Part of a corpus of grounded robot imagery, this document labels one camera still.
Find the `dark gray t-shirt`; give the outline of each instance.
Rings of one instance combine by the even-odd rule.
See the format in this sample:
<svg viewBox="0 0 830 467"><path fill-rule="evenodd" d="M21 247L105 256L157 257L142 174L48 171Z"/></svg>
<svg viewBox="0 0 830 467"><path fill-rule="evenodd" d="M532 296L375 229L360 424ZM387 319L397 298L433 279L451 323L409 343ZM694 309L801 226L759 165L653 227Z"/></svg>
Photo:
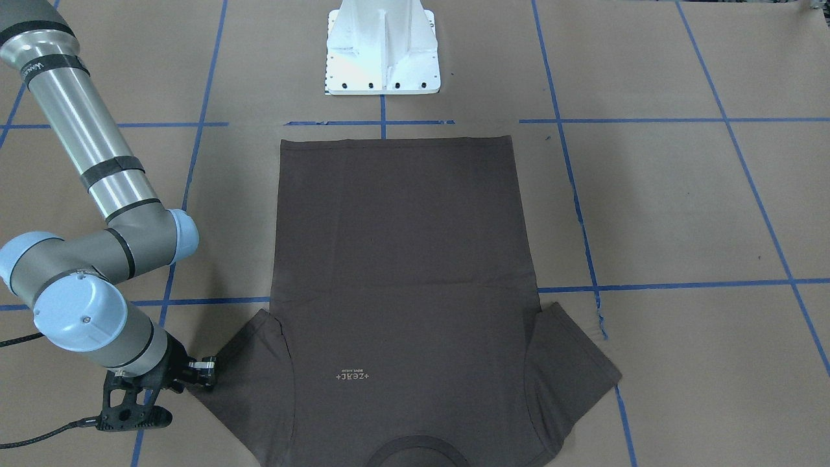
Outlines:
<svg viewBox="0 0 830 467"><path fill-rule="evenodd" d="M283 141L270 311L197 397L265 467L525 467L620 379L542 310L510 137Z"/></svg>

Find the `black cable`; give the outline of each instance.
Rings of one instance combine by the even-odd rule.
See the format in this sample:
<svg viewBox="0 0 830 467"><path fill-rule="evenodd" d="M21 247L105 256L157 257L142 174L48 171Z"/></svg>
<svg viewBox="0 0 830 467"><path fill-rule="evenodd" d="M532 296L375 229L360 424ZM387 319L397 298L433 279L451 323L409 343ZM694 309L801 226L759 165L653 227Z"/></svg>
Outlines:
<svg viewBox="0 0 830 467"><path fill-rule="evenodd" d="M18 441L17 443L0 444L0 450L7 450L7 449L11 449L11 448L19 448L19 447L22 447L22 446L33 445L33 444L37 443L38 441L43 441L47 438L51 438L52 436L57 435L58 433L63 433L64 431L69 430L70 428L86 428L87 426L96 426L96 425L98 425L98 420L99 420L99 417L97 417L97 416L82 418L80 420L75 420L73 422L67 423L66 425L63 425L61 428L58 428L57 430L50 431L49 433L46 433L45 435L40 435L40 436L38 436L36 438L32 438L30 440Z"/></svg>
<svg viewBox="0 0 830 467"><path fill-rule="evenodd" d="M7 347L13 346L15 344L21 344L24 342L34 341L35 339L43 337L42 332L35 332L34 334L29 334L28 336L18 337L17 339L9 339L8 341L0 342L0 347Z"/></svg>

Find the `white bracket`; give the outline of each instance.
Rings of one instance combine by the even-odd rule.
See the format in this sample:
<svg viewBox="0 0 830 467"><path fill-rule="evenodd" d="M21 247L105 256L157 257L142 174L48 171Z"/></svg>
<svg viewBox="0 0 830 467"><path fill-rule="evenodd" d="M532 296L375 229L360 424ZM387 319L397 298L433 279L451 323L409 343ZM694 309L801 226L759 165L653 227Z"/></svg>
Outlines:
<svg viewBox="0 0 830 467"><path fill-rule="evenodd" d="M435 15L421 0L343 0L329 13L327 94L432 94L441 88Z"/></svg>

